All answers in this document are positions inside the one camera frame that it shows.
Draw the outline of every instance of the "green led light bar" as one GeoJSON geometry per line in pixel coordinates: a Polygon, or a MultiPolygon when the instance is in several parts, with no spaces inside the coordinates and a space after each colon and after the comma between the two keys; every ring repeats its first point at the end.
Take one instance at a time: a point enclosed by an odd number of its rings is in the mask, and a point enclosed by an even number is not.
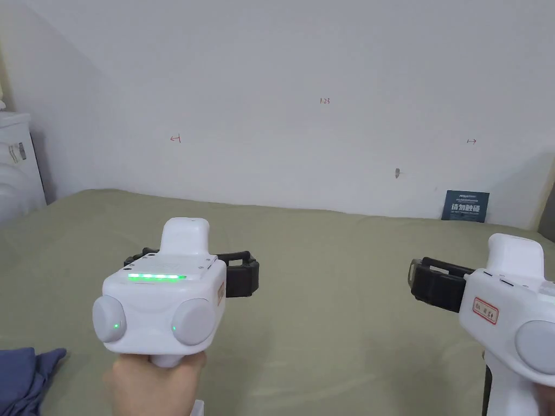
{"type": "Polygon", "coordinates": [[[129,273],[127,276],[129,280],[166,280],[174,282],[187,278],[183,275],[155,275],[151,273],[129,273]]]}

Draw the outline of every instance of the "white handheld device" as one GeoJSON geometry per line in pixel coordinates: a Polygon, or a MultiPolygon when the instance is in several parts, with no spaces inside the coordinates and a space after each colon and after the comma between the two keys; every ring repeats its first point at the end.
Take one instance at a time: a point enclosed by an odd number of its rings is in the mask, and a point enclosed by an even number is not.
{"type": "Polygon", "coordinates": [[[545,280],[539,243],[494,234],[489,249],[477,270],[413,260],[408,282],[418,300],[458,312],[484,346],[482,415],[539,416],[534,384],[555,387],[555,283],[545,280]]]}
{"type": "MultiPolygon", "coordinates": [[[[201,218],[172,218],[162,231],[160,250],[129,258],[102,285],[93,305],[98,338],[110,351],[149,355],[159,367],[206,350],[218,329],[227,297],[258,289],[258,262],[249,252],[243,265],[233,255],[208,253],[209,224],[201,218]]],[[[197,400],[192,415],[204,413],[197,400]]]]}

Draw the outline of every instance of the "red label sticker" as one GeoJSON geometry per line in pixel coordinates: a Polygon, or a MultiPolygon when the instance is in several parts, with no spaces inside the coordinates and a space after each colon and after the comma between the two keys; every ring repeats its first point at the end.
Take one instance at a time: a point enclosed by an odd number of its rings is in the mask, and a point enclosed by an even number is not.
{"type": "Polygon", "coordinates": [[[225,296],[225,281],[221,283],[221,286],[218,289],[218,306],[220,306],[220,302],[224,298],[224,296],[225,296]]]}
{"type": "Polygon", "coordinates": [[[494,325],[497,323],[499,309],[497,309],[494,305],[484,302],[479,297],[474,298],[474,306],[472,306],[472,310],[475,314],[480,315],[489,323],[494,325]]]}

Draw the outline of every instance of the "hand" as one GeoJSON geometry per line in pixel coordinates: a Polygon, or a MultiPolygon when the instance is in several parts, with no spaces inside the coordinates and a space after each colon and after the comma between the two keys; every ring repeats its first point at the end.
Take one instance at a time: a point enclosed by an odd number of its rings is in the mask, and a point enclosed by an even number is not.
{"type": "Polygon", "coordinates": [[[537,388],[542,403],[542,416],[555,416],[555,387],[538,385],[537,388]]]}
{"type": "Polygon", "coordinates": [[[114,416],[189,416],[205,363],[204,352],[183,357],[174,368],[122,354],[104,376],[114,416]]]}

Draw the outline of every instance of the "bed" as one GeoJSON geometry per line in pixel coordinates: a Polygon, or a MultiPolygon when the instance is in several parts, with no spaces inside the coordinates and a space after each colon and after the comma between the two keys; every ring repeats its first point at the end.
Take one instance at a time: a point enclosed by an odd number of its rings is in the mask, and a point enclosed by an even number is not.
{"type": "Polygon", "coordinates": [[[504,232],[541,243],[555,276],[555,243],[505,226],[83,191],[0,230],[0,349],[69,351],[44,416],[110,414],[101,377],[114,355],[91,307],[174,216],[206,218],[210,252],[250,250],[261,264],[260,289],[228,301],[208,351],[207,416],[480,414],[482,349],[456,314],[414,300],[411,259],[481,267],[504,232]]]}

